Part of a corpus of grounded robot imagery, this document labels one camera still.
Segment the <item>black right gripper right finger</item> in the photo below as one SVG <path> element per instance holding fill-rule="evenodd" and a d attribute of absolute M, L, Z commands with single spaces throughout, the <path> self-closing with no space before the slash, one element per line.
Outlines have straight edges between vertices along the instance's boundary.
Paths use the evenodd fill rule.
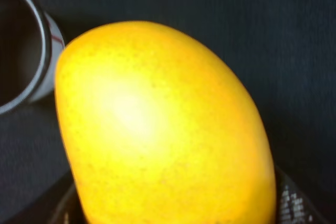
<path fill-rule="evenodd" d="M 275 166 L 276 223 L 335 223 L 335 194 L 310 181 L 295 181 Z"/>

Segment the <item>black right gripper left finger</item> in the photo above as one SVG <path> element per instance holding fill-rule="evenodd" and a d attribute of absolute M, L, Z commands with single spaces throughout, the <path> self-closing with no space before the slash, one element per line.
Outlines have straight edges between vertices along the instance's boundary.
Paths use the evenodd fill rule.
<path fill-rule="evenodd" d="M 48 223 L 87 223 L 72 179 L 61 180 L 50 191 L 53 205 Z"/>

